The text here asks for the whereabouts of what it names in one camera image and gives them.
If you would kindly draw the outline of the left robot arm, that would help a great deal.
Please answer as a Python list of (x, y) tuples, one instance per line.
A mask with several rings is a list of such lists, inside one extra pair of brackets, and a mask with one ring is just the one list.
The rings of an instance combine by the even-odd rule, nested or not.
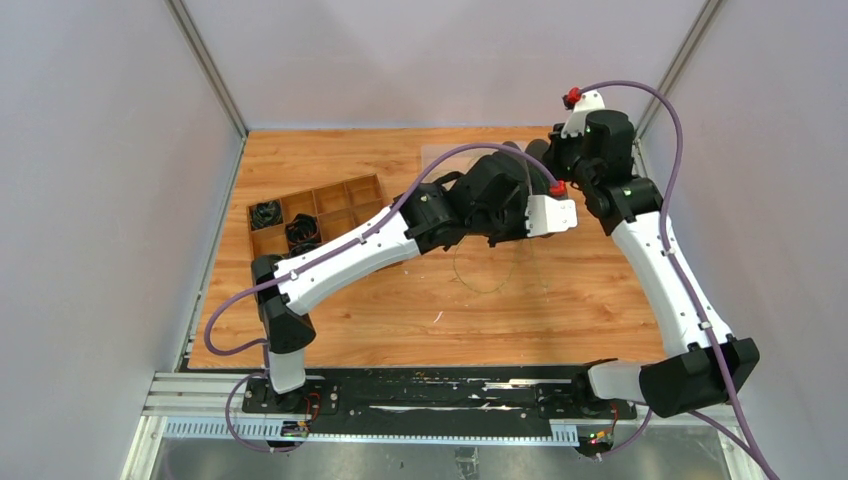
[(465, 172), (433, 177), (434, 168), (429, 165), (421, 180), (354, 230), (299, 255), (253, 261), (266, 332), (267, 397), (279, 411), (293, 413), (305, 403), (314, 307), (379, 269), (447, 250), (467, 236), (481, 236), (491, 246), (525, 239), (529, 199), (550, 185), (547, 170), (512, 145)]

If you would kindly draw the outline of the dark grey spool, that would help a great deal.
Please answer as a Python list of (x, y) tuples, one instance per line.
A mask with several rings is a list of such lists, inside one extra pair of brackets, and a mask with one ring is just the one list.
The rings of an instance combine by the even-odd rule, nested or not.
[(533, 140), (522, 146), (513, 141), (505, 141), (502, 145), (522, 152), (521, 155), (507, 152), (506, 155), (512, 158), (511, 164), (518, 167), (519, 179), (525, 181), (530, 192), (532, 194), (547, 193), (550, 182), (547, 175), (548, 170), (541, 160), (543, 143), (538, 144), (536, 140)]

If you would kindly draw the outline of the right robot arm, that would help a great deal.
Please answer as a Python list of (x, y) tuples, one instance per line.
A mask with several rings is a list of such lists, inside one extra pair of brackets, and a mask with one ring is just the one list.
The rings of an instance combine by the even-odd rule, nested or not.
[(706, 299), (676, 243), (656, 184), (634, 172), (635, 130), (620, 111), (575, 110), (554, 126), (543, 162), (580, 191), (584, 204), (631, 265), (659, 326), (665, 359), (588, 367), (571, 390), (574, 408), (595, 417), (612, 399), (644, 403), (668, 418), (737, 405), (760, 360), (751, 338), (737, 338)]

